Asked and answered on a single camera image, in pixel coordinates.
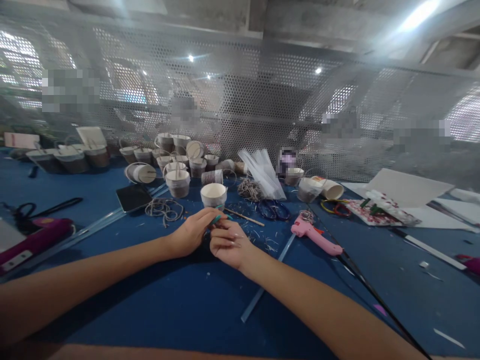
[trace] pink glue gun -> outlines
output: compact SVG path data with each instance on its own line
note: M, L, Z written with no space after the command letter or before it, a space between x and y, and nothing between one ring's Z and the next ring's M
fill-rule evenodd
M296 236L301 238L304 235L307 235L310 240L323 249L328 255L337 256L344 252L341 246L335 245L324 238L320 230L317 230L309 221L305 221L301 215L299 215L295 223L291 226L291 232Z

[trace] finger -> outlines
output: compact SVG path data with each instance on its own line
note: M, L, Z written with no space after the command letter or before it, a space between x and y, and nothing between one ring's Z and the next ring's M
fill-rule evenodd
M224 239L233 239L233 236L228 230L216 228L210 232L212 238L224 238Z
M235 225L240 226L238 222L231 221L231 220L228 220L226 218L221 218L220 220L218 220L217 225L222 227L223 229L230 229L231 227L234 227Z
M210 241L210 250L213 252L214 249L219 248L238 248L240 249L242 245L235 241L227 240L222 237L212 237Z
M203 217L204 215L208 214L208 213L211 213L212 211L215 211L217 209L214 209L213 207L206 207L202 210L200 210L199 212L193 214L192 216L190 216L192 219L194 220L198 220L200 219L201 217Z
M198 220L198 226L202 228L206 228L210 223L217 217L220 216L220 219L226 219L227 215L217 209L212 209L213 211L207 213L206 215L202 216Z

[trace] hand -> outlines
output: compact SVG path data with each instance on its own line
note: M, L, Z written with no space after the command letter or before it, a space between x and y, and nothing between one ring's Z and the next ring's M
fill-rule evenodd
M257 249L238 222L220 220L211 230L210 251L232 268L241 270L246 259Z
M171 258L182 258L193 253L202 243L207 227L219 215L220 219L227 218L223 212L212 207L189 216L175 232L166 237Z

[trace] forearm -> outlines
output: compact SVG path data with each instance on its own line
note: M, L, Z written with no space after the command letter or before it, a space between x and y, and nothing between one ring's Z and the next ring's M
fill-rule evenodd
M89 257L0 286L0 346L19 341L76 305L172 258L166 238Z
M252 254L240 270L289 308L340 359L424 359L347 296L263 251Z

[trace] glue gun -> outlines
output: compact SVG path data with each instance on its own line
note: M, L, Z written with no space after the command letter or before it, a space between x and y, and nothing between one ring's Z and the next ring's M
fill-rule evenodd
M299 215L295 223L291 226L291 232L301 238L307 235L310 240L323 249L328 255L337 256L343 253L341 246L335 245L324 238L316 228L309 221L305 221L301 215Z
M73 221L43 217L33 220L33 223L40 227L40 230L0 253L0 276L63 240L72 232Z

